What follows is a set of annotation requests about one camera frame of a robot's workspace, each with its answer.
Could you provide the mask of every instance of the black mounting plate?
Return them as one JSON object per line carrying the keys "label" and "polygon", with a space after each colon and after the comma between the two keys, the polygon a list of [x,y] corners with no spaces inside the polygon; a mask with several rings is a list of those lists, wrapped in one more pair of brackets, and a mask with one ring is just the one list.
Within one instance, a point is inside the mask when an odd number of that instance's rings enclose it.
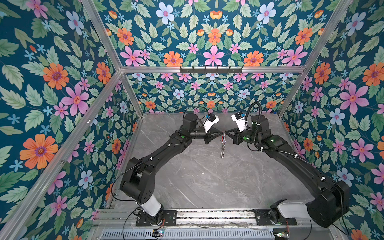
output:
{"label": "black mounting plate", "polygon": [[[158,226],[152,226],[148,221],[147,221],[147,214],[141,210],[139,214],[137,215],[137,220],[136,220],[136,226],[137,227],[159,227],[162,225],[160,223]],[[176,219],[177,219],[177,211],[176,210],[164,210],[163,212],[163,219],[164,221],[164,226],[176,226]]]}
{"label": "black mounting plate", "polygon": [[295,218],[285,218],[281,224],[275,224],[271,221],[271,218],[269,217],[269,211],[270,209],[252,209],[252,211],[255,213],[256,222],[258,226],[268,226],[268,225],[283,225],[286,226],[287,222],[290,226],[297,225]]}

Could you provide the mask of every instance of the metal grate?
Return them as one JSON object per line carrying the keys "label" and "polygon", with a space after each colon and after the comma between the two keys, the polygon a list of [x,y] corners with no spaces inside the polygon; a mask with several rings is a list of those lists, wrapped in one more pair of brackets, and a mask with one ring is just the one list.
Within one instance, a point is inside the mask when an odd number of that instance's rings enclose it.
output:
{"label": "metal grate", "polygon": [[[155,239],[152,237],[152,229],[125,229],[125,239]],[[253,230],[248,228],[235,229],[166,229],[161,239],[275,239],[272,229]],[[121,229],[105,229],[102,240],[123,239]]]}

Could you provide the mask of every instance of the gray marble floor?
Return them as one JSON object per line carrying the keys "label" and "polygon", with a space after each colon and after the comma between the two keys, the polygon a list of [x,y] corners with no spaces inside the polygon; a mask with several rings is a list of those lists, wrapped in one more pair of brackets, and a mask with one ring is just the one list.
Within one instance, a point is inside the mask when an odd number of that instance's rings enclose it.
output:
{"label": "gray marble floor", "polygon": [[[230,114],[218,114],[219,130],[236,127]],[[276,114],[266,114],[272,134],[289,142]],[[160,147],[182,124],[182,114],[149,114],[143,118],[131,157],[141,158]],[[313,199],[304,185],[280,163],[245,143],[227,137],[220,158],[221,138],[205,145],[195,139],[156,174],[155,196],[164,208],[261,208],[280,199]],[[128,199],[121,191],[119,198]],[[112,208],[133,208],[133,202],[114,201]]]}

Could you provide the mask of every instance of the orange flower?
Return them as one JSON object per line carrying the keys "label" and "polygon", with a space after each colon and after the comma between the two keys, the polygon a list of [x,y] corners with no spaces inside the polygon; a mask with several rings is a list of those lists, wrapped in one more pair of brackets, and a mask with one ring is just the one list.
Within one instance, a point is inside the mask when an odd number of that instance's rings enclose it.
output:
{"label": "orange flower", "polygon": [[118,154],[120,151],[120,147],[121,147],[121,141],[120,141],[120,139],[116,138],[112,144],[112,152],[114,154]]}
{"label": "orange flower", "polygon": [[109,197],[111,196],[111,192],[112,192],[112,186],[113,186],[113,183],[111,183],[106,191],[107,195],[105,195],[105,201],[108,201]]}
{"label": "orange flower", "polygon": [[225,32],[225,34],[227,36],[232,36],[233,35],[233,30],[228,28],[227,31]]}
{"label": "orange flower", "polygon": [[284,126],[287,129],[287,131],[289,132],[289,125],[288,125],[288,123],[284,122]]}
{"label": "orange flower", "polygon": [[264,55],[262,53],[259,53],[259,51],[254,51],[252,53],[248,53],[247,57],[244,59],[244,66],[246,67],[256,67],[260,66],[260,63],[264,61],[264,58],[262,58]]}
{"label": "orange flower", "polygon": [[70,79],[67,77],[67,70],[63,69],[63,66],[60,64],[56,65],[54,63],[50,63],[49,67],[50,68],[45,67],[43,69],[43,72],[45,73],[43,78],[44,81],[48,82],[48,86],[51,88],[56,87],[57,90],[67,86],[67,83],[70,81]]}
{"label": "orange flower", "polygon": [[208,41],[210,43],[212,43],[212,45],[216,45],[217,43],[220,42],[221,33],[219,32],[219,30],[217,28],[214,28],[208,34],[208,37],[209,37]]}
{"label": "orange flower", "polygon": [[149,109],[155,109],[155,108],[156,108],[156,104],[155,104],[154,102],[152,102],[152,101],[147,101],[147,102],[145,103],[145,106],[146,106],[147,108],[149,108]]}
{"label": "orange flower", "polygon": [[203,36],[204,35],[204,30],[200,29],[197,31],[197,35]]}
{"label": "orange flower", "polygon": [[359,229],[352,229],[351,237],[353,240],[368,240],[368,237],[366,235],[363,235],[363,233]]}
{"label": "orange flower", "polygon": [[174,51],[169,51],[164,55],[164,63],[167,64],[167,67],[181,67],[181,63],[183,59],[180,58],[179,53],[175,53]]}
{"label": "orange flower", "polygon": [[276,107],[276,105],[277,105],[277,102],[272,100],[272,101],[269,101],[265,106],[266,108],[274,108]]}
{"label": "orange flower", "polygon": [[313,35],[313,32],[312,32],[312,28],[308,29],[308,28],[304,28],[302,31],[300,31],[295,40],[296,40],[296,44],[297,45],[303,45],[304,43],[308,42],[310,40],[310,37],[312,37]]}
{"label": "orange flower", "polygon": [[377,143],[377,149],[382,150],[380,152],[380,156],[384,159],[384,142],[378,142]]}
{"label": "orange flower", "polygon": [[311,151],[313,149],[313,142],[312,142],[312,140],[309,139],[309,138],[306,138],[304,140],[303,146],[304,146],[305,150],[307,150],[308,152]]}
{"label": "orange flower", "polygon": [[109,67],[105,65],[105,62],[101,62],[97,64],[96,73],[99,75],[100,82],[103,84],[107,84],[109,79],[111,78],[111,73],[109,72]]}
{"label": "orange flower", "polygon": [[209,101],[207,103],[207,107],[210,108],[210,109],[214,108],[215,107],[215,102],[214,101]]}
{"label": "orange flower", "polygon": [[319,17],[321,17],[322,15],[323,15],[323,10],[319,10],[319,11],[317,11],[315,14],[314,14],[314,18],[319,18]]}
{"label": "orange flower", "polygon": [[137,122],[135,122],[135,123],[133,124],[133,128],[132,128],[132,131],[133,131],[133,132],[135,132],[136,127],[137,127]]}
{"label": "orange flower", "polygon": [[132,33],[130,31],[127,31],[126,28],[118,29],[118,38],[120,42],[122,42],[125,45],[132,45],[135,39],[132,36]]}
{"label": "orange flower", "polygon": [[77,228],[81,228],[81,226],[83,225],[83,222],[84,222],[84,218],[80,219],[77,224],[76,224],[76,227]]}
{"label": "orange flower", "polygon": [[330,66],[329,63],[322,63],[317,67],[316,72],[314,73],[316,83],[321,85],[328,80],[328,74],[331,74]]}
{"label": "orange flower", "polygon": [[114,11],[108,11],[108,13],[109,13],[109,15],[111,16],[111,18],[113,18],[113,19],[118,18],[118,14],[117,14],[116,12],[114,12]]}
{"label": "orange flower", "polygon": [[366,69],[364,72],[365,77],[362,78],[363,82],[367,82],[367,86],[377,86],[380,84],[380,81],[384,81],[384,63],[376,63],[369,66],[369,69]]}
{"label": "orange flower", "polygon": [[27,148],[20,151],[20,159],[27,160],[25,166],[32,169],[37,164],[37,169],[42,169],[47,166],[47,161],[51,162],[55,152],[58,150],[57,144],[54,144],[55,139],[48,136],[45,139],[44,134],[36,134],[35,140],[28,138],[23,147]]}

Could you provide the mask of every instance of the black cable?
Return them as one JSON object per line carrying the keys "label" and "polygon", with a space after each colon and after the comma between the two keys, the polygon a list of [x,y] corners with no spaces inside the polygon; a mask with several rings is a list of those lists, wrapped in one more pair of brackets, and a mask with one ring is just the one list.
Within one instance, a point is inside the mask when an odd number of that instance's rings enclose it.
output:
{"label": "black cable", "polygon": [[125,224],[127,223],[127,220],[128,218],[131,216],[131,214],[134,214],[134,212],[137,210],[137,209],[140,209],[141,207],[137,207],[135,208],[127,217],[127,219],[125,220],[124,222],[124,225],[122,226],[122,238],[125,240],[125,237],[124,237],[124,227],[125,227]]}

